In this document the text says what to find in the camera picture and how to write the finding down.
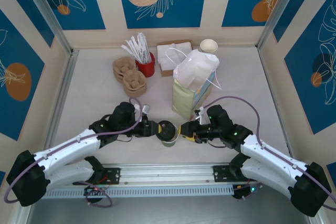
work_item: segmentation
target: bag handle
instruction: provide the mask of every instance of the bag handle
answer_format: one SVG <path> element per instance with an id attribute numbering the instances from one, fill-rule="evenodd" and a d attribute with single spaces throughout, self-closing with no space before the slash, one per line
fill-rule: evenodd
<path id="1" fill-rule="evenodd" d="M 173 48 L 173 47 L 168 48 L 164 53 L 166 54 L 167 58 L 170 59 L 171 62 L 174 63 L 176 66 L 177 66 L 177 64 L 176 64 L 176 63 L 175 63 L 175 62 L 174 62 L 174 61 L 167 55 L 167 51 L 168 51 L 169 49 L 174 49 L 174 50 L 176 50 L 176 51 L 182 53 L 182 54 L 187 58 L 187 55 L 185 55 L 184 52 L 182 52 L 182 51 L 180 51 L 180 50 L 178 50 L 178 49 L 176 49 L 176 48 Z M 210 83 L 211 83 L 213 86 L 215 86 L 216 88 L 222 90 L 222 86 L 219 84 L 218 79 L 217 79 L 216 69 L 215 69 L 215 78 L 216 78 L 217 84 L 218 84 L 219 86 L 217 86 L 217 85 L 214 84 L 213 82 L 209 81 L 209 79 L 206 79 L 206 80 L 207 80 L 208 82 L 210 82 Z"/>

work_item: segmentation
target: white paper cup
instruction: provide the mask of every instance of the white paper cup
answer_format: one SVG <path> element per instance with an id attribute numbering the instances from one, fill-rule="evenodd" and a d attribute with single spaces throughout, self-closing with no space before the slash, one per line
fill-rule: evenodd
<path id="1" fill-rule="evenodd" d="M 205 39 L 200 44 L 201 52 L 206 52 L 208 54 L 215 54 L 218 49 L 218 44 L 213 39 Z"/>

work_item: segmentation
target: white table surface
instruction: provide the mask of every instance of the white table surface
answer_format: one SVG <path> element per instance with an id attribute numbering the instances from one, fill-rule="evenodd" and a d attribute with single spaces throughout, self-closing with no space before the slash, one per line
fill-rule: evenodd
<path id="1" fill-rule="evenodd" d="M 156 48 L 151 51 L 156 56 Z M 112 62 L 126 55 L 123 49 L 79 51 L 54 146 L 112 113 L 120 102 L 128 101 L 122 84 L 116 81 L 112 70 Z M 220 47 L 216 55 L 221 62 L 217 77 L 223 90 L 213 87 L 204 105 L 224 95 L 235 95 L 249 101 L 260 113 L 261 139 L 288 154 L 257 49 Z M 151 106 L 150 120 L 168 120 L 179 126 L 186 120 L 172 111 L 172 86 L 173 78 L 162 78 L 156 65 L 154 76 L 148 78 L 147 92 L 139 100 Z M 255 132 L 257 118 L 248 105 L 234 99 L 224 99 L 218 104 L 227 110 L 234 123 Z M 219 139 L 212 143 L 222 145 Z M 208 144 L 195 144 L 181 136 L 173 147 L 167 148 L 156 136 L 152 136 L 133 138 L 130 143 L 114 142 L 92 154 L 103 164 L 167 164 L 230 162 L 237 152 L 228 148 L 213 148 Z"/>

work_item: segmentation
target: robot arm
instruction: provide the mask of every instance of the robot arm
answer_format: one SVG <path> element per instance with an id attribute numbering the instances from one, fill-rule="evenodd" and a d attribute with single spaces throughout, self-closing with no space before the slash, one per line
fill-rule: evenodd
<path id="1" fill-rule="evenodd" d="M 136 137 L 160 133 L 159 124 L 149 121 L 144 113 L 141 116 L 141 121 L 128 131 L 127 129 L 135 124 L 135 108 L 131 103 L 122 102 L 112 114 L 92 123 L 88 129 L 72 139 L 35 154 L 29 151 L 19 154 L 7 176 L 9 184 L 29 165 L 39 159 L 41 161 L 14 185 L 13 192 L 18 201 L 22 206 L 29 206 L 51 189 L 78 181 L 97 183 L 103 175 L 103 166 L 95 157 L 88 155 L 117 140 L 118 135 L 111 135 L 110 132 L 124 131 L 123 134 Z M 71 164 L 84 157 L 85 160 Z"/>
<path id="2" fill-rule="evenodd" d="M 302 213 L 315 216 L 328 195 L 299 168 L 320 182 L 331 192 L 323 168 L 312 163 L 295 160 L 261 141 L 252 131 L 244 126 L 233 124 L 227 112 L 215 105 L 207 110 L 210 124 L 198 121 L 186 122 L 180 127 L 180 134 L 196 143 L 206 143 L 219 138 L 228 148 L 239 154 L 230 162 L 230 173 L 237 178 L 259 181 L 278 190 L 288 197 L 292 204 Z M 293 163 L 289 165 L 276 155 Z"/>

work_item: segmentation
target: red cup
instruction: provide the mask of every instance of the red cup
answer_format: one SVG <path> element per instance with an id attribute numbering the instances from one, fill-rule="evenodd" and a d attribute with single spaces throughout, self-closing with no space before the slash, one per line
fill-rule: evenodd
<path id="1" fill-rule="evenodd" d="M 152 53 L 151 54 L 151 58 L 152 58 L 152 62 L 148 63 L 148 64 L 141 64 L 140 62 L 138 62 L 137 60 L 135 61 L 136 66 L 138 67 L 138 70 L 140 72 L 143 73 L 143 75 L 145 77 L 150 77 L 154 74 L 155 71 L 155 58 L 154 55 Z"/>

